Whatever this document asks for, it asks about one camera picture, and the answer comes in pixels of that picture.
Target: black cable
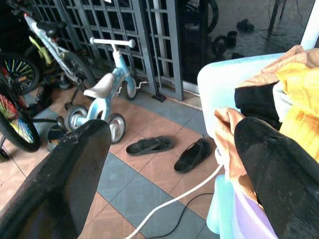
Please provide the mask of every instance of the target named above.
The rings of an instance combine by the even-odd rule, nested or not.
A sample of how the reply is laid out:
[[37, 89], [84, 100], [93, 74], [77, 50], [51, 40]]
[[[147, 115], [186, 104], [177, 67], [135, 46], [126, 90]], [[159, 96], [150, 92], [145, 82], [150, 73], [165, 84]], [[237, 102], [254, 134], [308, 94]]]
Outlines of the black cable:
[[156, 237], [150, 237], [150, 238], [148, 238], [148, 239], [163, 238], [163, 237], [166, 237], [166, 236], [172, 234], [172, 233], [176, 230], [176, 228], [178, 227], [178, 225], [179, 225], [179, 223], [180, 223], [180, 221], [181, 221], [181, 218], [183, 217], [183, 214], [184, 214], [184, 212], [185, 212], [187, 206], [188, 206], [194, 199], [196, 199], [196, 198], [198, 198], [198, 197], [200, 197], [200, 196], [203, 196], [203, 195], [213, 195], [213, 193], [202, 193], [202, 194], [197, 195], [196, 197], [193, 197], [193, 198], [185, 205], [183, 211], [181, 212], [181, 214], [180, 214], [180, 216], [179, 216], [178, 222], [177, 222], [176, 226], [173, 228], [173, 230], [171, 230], [169, 233], [166, 233], [165, 235], [156, 236]]
[[299, 11], [299, 4], [298, 4], [298, 0], [296, 0], [296, 5], [297, 5], [297, 12], [298, 12], [298, 14], [299, 14], [299, 16], [300, 16], [300, 26], [302, 27], [302, 28], [306, 28], [304, 25], [303, 25], [303, 16], [301, 15], [301, 13], [300, 13], [300, 11]]
[[279, 43], [280, 46], [284, 49], [284, 51], [287, 51], [286, 47], [284, 46], [284, 44], [280, 41], [280, 40], [276, 40], [276, 39], [269, 39], [264, 37], [262, 34], [260, 34], [258, 31], [254, 31], [255, 33], [257, 33], [262, 39], [266, 40], [266, 41], [272, 41], [275, 43]]

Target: purple plastic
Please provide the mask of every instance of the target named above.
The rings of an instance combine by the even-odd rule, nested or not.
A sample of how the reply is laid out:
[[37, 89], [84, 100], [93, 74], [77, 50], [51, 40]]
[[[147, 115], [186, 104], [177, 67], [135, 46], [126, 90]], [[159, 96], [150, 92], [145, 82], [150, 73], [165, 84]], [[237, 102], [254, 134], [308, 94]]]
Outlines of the purple plastic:
[[[270, 222], [265, 214], [265, 212], [251, 199], [244, 196], [244, 200], [248, 203], [248, 205], [255, 212], [257, 217], [261, 220], [261, 222], [269, 229], [272, 235], [277, 238]], [[235, 193], [235, 210], [238, 228], [245, 239], [267, 239], [268, 237], [260, 230], [259, 226], [251, 219], [250, 215], [247, 213], [240, 200], [237, 197], [237, 192]]]

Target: white cable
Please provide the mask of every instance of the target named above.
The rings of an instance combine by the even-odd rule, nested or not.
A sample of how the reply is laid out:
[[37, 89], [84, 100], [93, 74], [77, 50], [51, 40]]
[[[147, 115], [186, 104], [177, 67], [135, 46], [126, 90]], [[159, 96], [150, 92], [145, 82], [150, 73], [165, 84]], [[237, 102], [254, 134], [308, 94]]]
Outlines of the white cable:
[[188, 194], [190, 194], [190, 193], [196, 191], [197, 189], [199, 189], [200, 187], [204, 186], [207, 182], [209, 182], [209, 181], [219, 172], [219, 170], [222, 168], [222, 166], [223, 166], [223, 165], [220, 164], [220, 165], [216, 168], [216, 170], [215, 170], [208, 178], [206, 178], [203, 182], [201, 182], [200, 184], [198, 184], [196, 187], [193, 187], [192, 189], [190, 189], [190, 190], [187, 191], [186, 193], [184, 193], [184, 194], [178, 196], [177, 198], [174, 198], [174, 199], [172, 199], [172, 200], [170, 200], [170, 201], [168, 201], [168, 202], [166, 202], [166, 203], [163, 203], [162, 205], [158, 206], [157, 208], [154, 208], [154, 209], [146, 216], [146, 218], [144, 218], [144, 220], [143, 220], [143, 221], [141, 222], [141, 224], [135, 229], [135, 231], [127, 237], [127, 239], [130, 239], [130, 238], [134, 237], [135, 234], [138, 233], [139, 230], [140, 230], [140, 229], [144, 226], [144, 224], [148, 221], [148, 219], [150, 219], [150, 217], [154, 214], [154, 212], [156, 212], [158, 209], [161, 209], [161, 208], [163, 208], [163, 207], [165, 207], [165, 206], [167, 206], [167, 205], [169, 205], [169, 204], [171, 204], [171, 203], [173, 203], [173, 202], [178, 201], [179, 199], [181, 199], [181, 198], [187, 196]]

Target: black slipper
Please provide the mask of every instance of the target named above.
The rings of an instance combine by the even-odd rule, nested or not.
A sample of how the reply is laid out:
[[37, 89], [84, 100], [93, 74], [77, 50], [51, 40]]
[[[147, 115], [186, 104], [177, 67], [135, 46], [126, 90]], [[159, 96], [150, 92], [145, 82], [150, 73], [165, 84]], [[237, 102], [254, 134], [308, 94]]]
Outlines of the black slipper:
[[188, 173], [194, 167], [199, 165], [211, 154], [210, 142], [205, 138], [200, 138], [197, 142], [191, 144], [179, 157], [174, 165], [176, 173]]
[[141, 156], [151, 153], [160, 153], [173, 148], [173, 140], [166, 136], [156, 138], [145, 138], [129, 145], [126, 152], [130, 156]]

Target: white bike seat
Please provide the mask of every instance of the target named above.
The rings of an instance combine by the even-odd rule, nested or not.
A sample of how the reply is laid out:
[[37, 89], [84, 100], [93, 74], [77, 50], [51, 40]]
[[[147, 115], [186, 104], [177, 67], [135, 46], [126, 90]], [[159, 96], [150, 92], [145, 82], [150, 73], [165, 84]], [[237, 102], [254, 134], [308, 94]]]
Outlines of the white bike seat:
[[114, 86], [115, 76], [113, 73], [106, 74], [95, 86], [84, 91], [85, 96], [93, 98], [106, 98], [110, 95]]

